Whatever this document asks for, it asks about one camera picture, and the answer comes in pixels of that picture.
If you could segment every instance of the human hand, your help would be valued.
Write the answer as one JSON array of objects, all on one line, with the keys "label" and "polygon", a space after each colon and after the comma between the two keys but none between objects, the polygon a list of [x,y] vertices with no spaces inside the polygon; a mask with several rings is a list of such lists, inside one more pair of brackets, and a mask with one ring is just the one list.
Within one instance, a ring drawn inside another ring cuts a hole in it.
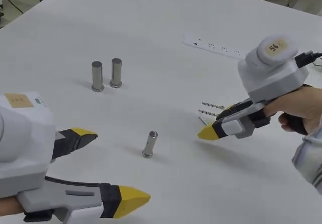
[{"label": "human hand", "polygon": [[[273,116],[277,112],[303,118],[304,128],[310,134],[319,126],[322,115],[322,89],[302,87],[279,97],[264,108],[266,116]],[[278,120],[285,131],[293,131],[283,114]]]},{"label": "human hand", "polygon": [[15,197],[0,199],[0,216],[15,215],[24,212],[19,201]]}]

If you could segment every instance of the label sticker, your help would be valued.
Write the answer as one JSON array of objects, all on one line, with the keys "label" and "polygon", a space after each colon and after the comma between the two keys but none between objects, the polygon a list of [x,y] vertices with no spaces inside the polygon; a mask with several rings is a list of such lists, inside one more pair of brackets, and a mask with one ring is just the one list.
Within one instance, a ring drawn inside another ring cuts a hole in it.
[{"label": "label sticker", "polygon": [[12,108],[34,107],[25,94],[6,93],[5,97],[9,101]]},{"label": "label sticker", "polygon": [[265,48],[269,56],[275,56],[287,48],[287,43],[283,38],[278,38]]}]

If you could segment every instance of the screw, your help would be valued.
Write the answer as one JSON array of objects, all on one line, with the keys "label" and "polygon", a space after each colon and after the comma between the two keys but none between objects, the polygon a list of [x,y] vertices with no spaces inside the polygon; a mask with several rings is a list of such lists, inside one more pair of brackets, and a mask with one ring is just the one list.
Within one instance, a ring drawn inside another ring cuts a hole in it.
[{"label": "screw", "polygon": [[225,107],[224,106],[218,106],[218,105],[215,105],[215,104],[211,104],[211,103],[206,103],[206,102],[203,102],[202,105],[205,105],[205,106],[208,106],[208,107],[215,107],[215,108],[219,108],[221,110],[224,110]]},{"label": "screw", "polygon": [[211,116],[215,116],[215,117],[218,117],[219,114],[217,113],[213,113],[213,112],[207,112],[207,111],[204,111],[204,110],[198,110],[200,113],[204,113],[204,114],[207,114],[207,115],[211,115]]},{"label": "screw", "polygon": [[203,124],[205,124],[205,126],[208,126],[208,123],[206,123],[205,120],[203,120],[201,117],[198,117],[200,119],[200,121],[202,121]]}]

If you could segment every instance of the gripper trigger handle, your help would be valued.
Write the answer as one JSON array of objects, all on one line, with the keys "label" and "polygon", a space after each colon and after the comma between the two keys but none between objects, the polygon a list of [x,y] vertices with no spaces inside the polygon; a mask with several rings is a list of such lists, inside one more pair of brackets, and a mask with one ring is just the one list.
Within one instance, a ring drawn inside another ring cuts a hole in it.
[{"label": "gripper trigger handle", "polygon": [[[303,84],[302,87],[312,87],[307,84]],[[302,134],[302,135],[308,135],[307,131],[305,130],[304,124],[303,124],[303,118],[296,117],[287,113],[283,113],[282,116],[287,120],[287,125],[295,132]]]}]

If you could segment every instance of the yellow fingertip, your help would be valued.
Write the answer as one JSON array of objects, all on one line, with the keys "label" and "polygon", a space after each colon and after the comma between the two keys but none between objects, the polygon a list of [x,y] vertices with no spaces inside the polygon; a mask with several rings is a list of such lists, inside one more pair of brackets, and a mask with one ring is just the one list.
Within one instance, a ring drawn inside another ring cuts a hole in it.
[{"label": "yellow fingertip", "polygon": [[198,137],[203,140],[218,140],[219,137],[211,125],[206,126],[198,133]]},{"label": "yellow fingertip", "polygon": [[145,205],[151,196],[143,191],[128,186],[119,186],[121,193],[121,203],[119,204],[113,218],[123,217],[139,207]]}]

